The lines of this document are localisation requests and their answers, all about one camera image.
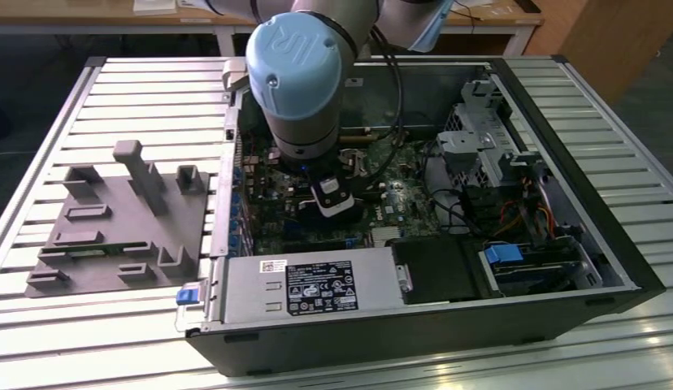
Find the blue latch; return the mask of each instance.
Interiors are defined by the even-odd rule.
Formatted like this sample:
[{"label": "blue latch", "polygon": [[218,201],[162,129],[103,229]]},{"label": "blue latch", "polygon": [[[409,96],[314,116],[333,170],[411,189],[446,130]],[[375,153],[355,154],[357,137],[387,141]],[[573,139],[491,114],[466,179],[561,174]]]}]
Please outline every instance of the blue latch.
[{"label": "blue latch", "polygon": [[489,264],[495,264],[497,262],[521,262],[525,260],[519,247],[515,244],[491,245],[485,250],[485,254]]},{"label": "blue latch", "polygon": [[199,303],[199,289],[186,288],[178,291],[175,302],[178,303],[178,306],[194,305]]}]

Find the table leg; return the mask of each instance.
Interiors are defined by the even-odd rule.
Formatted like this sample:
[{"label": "table leg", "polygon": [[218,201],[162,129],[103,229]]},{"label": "table leg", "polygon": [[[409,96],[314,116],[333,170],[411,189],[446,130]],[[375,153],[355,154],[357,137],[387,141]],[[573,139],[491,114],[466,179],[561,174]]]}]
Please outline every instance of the table leg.
[{"label": "table leg", "polygon": [[214,34],[216,34],[218,49],[220,50],[222,57],[235,57],[235,46],[232,44],[232,34],[235,29],[232,26],[214,27]]},{"label": "table leg", "polygon": [[518,56],[525,53],[525,48],[530,43],[531,33],[535,26],[518,26],[515,33],[507,42],[506,51],[502,55]]}]

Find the circuit board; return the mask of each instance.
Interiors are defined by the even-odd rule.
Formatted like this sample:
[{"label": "circuit board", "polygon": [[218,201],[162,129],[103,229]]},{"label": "circuit board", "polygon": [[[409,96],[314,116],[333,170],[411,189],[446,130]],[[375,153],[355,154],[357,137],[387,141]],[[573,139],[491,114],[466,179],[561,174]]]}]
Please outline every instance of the circuit board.
[{"label": "circuit board", "polygon": [[[402,146],[374,185],[375,199],[359,201],[363,214],[354,223],[301,223],[299,212],[313,201],[305,178],[289,175],[272,164],[270,140],[254,139],[247,145],[244,174],[250,205],[254,254],[283,254],[302,251],[357,249],[382,246],[374,233],[395,228],[399,236],[438,234],[438,217],[421,186],[422,142]],[[358,155],[355,174],[378,170],[391,152],[389,141],[377,141],[367,148],[347,149]]]}]

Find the wooden table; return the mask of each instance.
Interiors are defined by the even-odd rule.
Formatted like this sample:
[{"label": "wooden table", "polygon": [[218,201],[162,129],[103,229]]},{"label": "wooden table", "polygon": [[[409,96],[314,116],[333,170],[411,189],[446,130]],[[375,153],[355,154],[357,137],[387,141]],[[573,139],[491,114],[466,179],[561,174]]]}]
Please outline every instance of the wooden table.
[{"label": "wooden table", "polygon": [[[170,15],[135,16],[134,0],[0,0],[0,34],[166,34],[212,33],[222,55],[235,55],[232,34],[250,33],[255,24],[178,8]],[[514,0],[495,0],[491,6],[471,8],[481,20],[450,13],[443,34],[502,34],[510,40],[505,54],[521,55],[541,14],[527,14]]]}]

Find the motherboard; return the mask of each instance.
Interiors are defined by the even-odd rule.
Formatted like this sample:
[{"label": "motherboard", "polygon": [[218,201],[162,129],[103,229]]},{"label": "motherboard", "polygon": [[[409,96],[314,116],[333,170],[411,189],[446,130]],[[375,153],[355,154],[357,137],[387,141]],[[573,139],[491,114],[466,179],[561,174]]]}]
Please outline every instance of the motherboard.
[{"label": "motherboard", "polygon": [[[345,145],[339,159],[353,176],[377,171],[391,143],[361,136],[363,144]],[[286,254],[381,247],[403,236],[430,236],[439,222],[421,180],[423,141],[405,143],[378,182],[357,202],[359,215],[343,223],[315,218],[315,201],[305,177],[276,169],[271,139],[243,141],[243,173],[254,254]]]}]

